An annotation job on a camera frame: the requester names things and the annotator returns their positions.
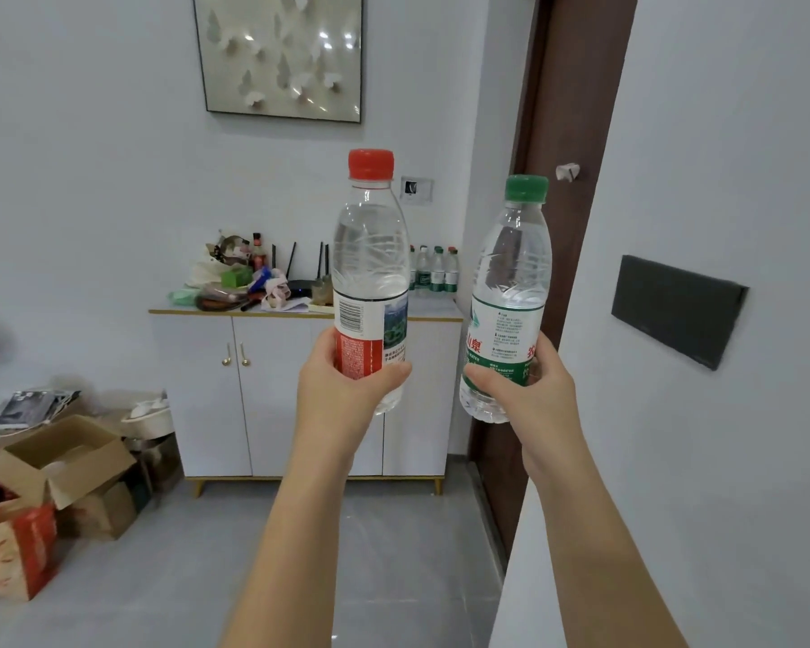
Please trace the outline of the person's right hand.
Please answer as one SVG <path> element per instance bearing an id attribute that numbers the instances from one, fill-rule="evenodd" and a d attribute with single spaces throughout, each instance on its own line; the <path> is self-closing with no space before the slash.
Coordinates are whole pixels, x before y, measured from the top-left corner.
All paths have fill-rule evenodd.
<path id="1" fill-rule="evenodd" d="M 519 385 L 517 402 L 498 404 L 522 445 L 526 472 L 541 481 L 574 456 L 583 435 L 574 380 L 544 333 L 535 352 L 537 377 Z"/>

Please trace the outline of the open cardboard box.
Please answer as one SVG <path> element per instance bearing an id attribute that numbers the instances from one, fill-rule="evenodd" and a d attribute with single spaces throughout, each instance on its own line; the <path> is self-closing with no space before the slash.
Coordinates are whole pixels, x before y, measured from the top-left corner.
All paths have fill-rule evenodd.
<path id="1" fill-rule="evenodd" d="M 63 510 L 136 464 L 106 425 L 71 415 L 0 447 L 0 485 L 30 507 Z"/>

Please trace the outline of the white round stool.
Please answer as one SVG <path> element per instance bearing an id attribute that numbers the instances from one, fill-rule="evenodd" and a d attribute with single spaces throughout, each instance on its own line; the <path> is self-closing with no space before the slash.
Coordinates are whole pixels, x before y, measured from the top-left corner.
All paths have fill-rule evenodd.
<path id="1" fill-rule="evenodd" d="M 152 493 L 161 497 L 172 490 L 183 467 L 167 395 L 138 402 L 119 420 L 117 433 L 140 463 Z"/>

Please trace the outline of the stack of magazines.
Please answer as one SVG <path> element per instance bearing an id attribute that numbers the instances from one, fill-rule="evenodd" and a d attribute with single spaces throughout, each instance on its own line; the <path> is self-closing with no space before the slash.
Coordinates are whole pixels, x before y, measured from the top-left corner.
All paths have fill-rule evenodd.
<path id="1" fill-rule="evenodd" d="M 17 391 L 0 405 L 0 432 L 50 423 L 82 395 L 78 390 Z"/>

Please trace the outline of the person's left forearm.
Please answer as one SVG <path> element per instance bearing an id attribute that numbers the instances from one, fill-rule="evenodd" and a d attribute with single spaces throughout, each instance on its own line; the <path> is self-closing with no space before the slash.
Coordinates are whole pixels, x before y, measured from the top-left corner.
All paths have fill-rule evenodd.
<path id="1" fill-rule="evenodd" d="M 292 458 L 217 648 L 332 648 L 351 459 Z"/>

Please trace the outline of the red-capped clear water bottle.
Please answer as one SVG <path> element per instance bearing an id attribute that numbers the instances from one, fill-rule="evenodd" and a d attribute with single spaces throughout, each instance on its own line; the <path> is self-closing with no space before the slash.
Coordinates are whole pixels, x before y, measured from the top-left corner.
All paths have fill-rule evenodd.
<path id="1" fill-rule="evenodd" d="M 340 212 L 332 256 L 335 364 L 351 379 L 404 362 L 410 239 L 391 184 L 391 151 L 348 154 L 351 196 Z"/>

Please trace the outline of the white sideboard cabinet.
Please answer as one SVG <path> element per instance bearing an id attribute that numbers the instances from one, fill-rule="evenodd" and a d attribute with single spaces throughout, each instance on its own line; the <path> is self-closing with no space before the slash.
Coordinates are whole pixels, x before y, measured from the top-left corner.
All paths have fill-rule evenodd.
<path id="1" fill-rule="evenodd" d="M 333 326 L 333 315 L 160 306 L 148 316 L 194 497 L 213 482 L 280 480 L 300 370 L 319 334 Z M 413 372 L 397 406 L 369 426 L 350 480 L 427 481 L 442 495 L 463 324 L 446 297 L 411 301 L 407 359 Z M 228 342 L 233 362 L 224 367 Z M 240 363 L 240 342 L 248 368 Z"/>

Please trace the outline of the white wall socket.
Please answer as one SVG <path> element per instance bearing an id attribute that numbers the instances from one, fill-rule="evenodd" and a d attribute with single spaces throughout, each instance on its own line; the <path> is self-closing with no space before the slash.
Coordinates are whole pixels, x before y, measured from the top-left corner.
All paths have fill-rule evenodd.
<path id="1" fill-rule="evenodd" d="M 400 178 L 400 202 L 403 205 L 431 206 L 434 180 L 403 175 Z"/>

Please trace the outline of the small cardboard box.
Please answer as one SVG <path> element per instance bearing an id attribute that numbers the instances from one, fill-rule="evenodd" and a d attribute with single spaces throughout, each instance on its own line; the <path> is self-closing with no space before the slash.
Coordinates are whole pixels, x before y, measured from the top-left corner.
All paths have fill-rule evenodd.
<path id="1" fill-rule="evenodd" d="M 57 534 L 66 539 L 116 541 L 152 500 L 149 477 L 136 464 L 56 514 Z"/>

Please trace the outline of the framed butterfly wall art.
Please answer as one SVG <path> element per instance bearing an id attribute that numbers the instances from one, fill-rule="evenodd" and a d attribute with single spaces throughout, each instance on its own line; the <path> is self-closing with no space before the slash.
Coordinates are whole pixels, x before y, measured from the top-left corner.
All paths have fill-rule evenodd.
<path id="1" fill-rule="evenodd" d="M 365 0 L 193 0 L 206 110 L 360 124 Z"/>

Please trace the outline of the person's right forearm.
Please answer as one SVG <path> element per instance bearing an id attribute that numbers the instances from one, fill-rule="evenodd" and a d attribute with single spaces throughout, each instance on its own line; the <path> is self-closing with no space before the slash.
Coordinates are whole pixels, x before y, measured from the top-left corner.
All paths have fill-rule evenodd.
<path id="1" fill-rule="evenodd" d="M 524 460 L 567 648 L 689 648 L 591 457 L 571 473 Z"/>

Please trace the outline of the white plastic bag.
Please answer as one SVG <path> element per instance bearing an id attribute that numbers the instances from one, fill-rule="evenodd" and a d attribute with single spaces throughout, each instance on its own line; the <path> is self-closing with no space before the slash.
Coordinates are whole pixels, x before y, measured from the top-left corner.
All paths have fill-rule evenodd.
<path id="1" fill-rule="evenodd" d="M 186 277 L 184 285 L 187 288 L 202 289 L 208 285 L 220 285 L 224 273 L 230 272 L 232 267 L 210 254 L 204 255 L 193 264 L 190 274 Z"/>

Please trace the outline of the dark brown door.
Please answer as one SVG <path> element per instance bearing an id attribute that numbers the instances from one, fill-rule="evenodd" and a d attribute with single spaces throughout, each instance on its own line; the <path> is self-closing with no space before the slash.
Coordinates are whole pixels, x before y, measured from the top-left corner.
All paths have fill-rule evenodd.
<path id="1" fill-rule="evenodd" d="M 637 0 L 488 0 L 464 229 L 458 247 L 469 316 L 474 272 L 504 206 L 509 174 L 549 179 L 542 208 L 552 279 L 541 330 L 559 347 L 611 126 Z M 555 168 L 578 163 L 573 183 Z"/>

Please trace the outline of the black wall panel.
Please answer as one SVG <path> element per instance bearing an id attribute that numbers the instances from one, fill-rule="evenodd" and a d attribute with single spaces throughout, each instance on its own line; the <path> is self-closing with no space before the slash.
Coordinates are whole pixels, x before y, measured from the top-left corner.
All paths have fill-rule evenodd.
<path id="1" fill-rule="evenodd" d="M 638 256 L 622 256 L 612 315 L 716 371 L 749 287 Z"/>

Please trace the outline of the black wifi router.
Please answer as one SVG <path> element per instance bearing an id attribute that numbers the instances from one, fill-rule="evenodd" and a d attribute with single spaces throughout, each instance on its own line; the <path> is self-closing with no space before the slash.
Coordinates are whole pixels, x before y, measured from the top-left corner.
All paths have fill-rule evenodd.
<path id="1" fill-rule="evenodd" d="M 292 298 L 311 297 L 313 295 L 312 288 L 314 286 L 319 286 L 324 282 L 328 282 L 330 279 L 330 245 L 329 243 L 322 243 L 320 245 L 316 277 L 313 279 L 293 279 L 291 277 L 291 269 L 296 247 L 297 242 L 294 242 L 289 254 L 288 265 L 285 269 L 285 277 Z"/>

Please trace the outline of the red and brown paper bag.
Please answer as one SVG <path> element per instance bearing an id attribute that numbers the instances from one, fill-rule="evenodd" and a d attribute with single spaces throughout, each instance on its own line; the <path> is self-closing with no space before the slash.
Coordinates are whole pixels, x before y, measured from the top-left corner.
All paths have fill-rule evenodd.
<path id="1" fill-rule="evenodd" d="M 0 598 L 32 600 L 54 576 L 55 506 L 39 492 L 0 484 Z"/>

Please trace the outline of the cluster of small water bottles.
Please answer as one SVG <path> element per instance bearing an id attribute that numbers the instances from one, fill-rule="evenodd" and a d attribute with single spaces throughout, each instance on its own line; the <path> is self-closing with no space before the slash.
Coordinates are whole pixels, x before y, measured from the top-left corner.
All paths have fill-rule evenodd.
<path id="1" fill-rule="evenodd" d="M 409 248 L 409 292 L 454 295 L 459 289 L 459 254 L 454 246 Z"/>

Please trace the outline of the person's left hand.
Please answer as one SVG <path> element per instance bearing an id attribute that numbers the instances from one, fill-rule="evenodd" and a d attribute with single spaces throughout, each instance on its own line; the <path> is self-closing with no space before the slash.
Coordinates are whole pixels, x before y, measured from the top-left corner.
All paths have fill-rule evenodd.
<path id="1" fill-rule="evenodd" d="M 359 402 L 357 380 L 335 367 L 336 337 L 325 329 L 301 369 L 289 474 L 346 478 L 379 407 Z"/>

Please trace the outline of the green-capped clear water bottle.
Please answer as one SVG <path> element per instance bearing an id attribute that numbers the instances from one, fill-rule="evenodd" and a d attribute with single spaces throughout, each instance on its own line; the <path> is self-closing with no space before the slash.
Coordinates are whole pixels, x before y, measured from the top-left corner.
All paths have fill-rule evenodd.
<path id="1" fill-rule="evenodd" d="M 543 310 L 549 297 L 552 248 L 542 214 L 549 180 L 515 174 L 504 207 L 484 240 L 472 287 L 465 362 L 529 382 Z"/>

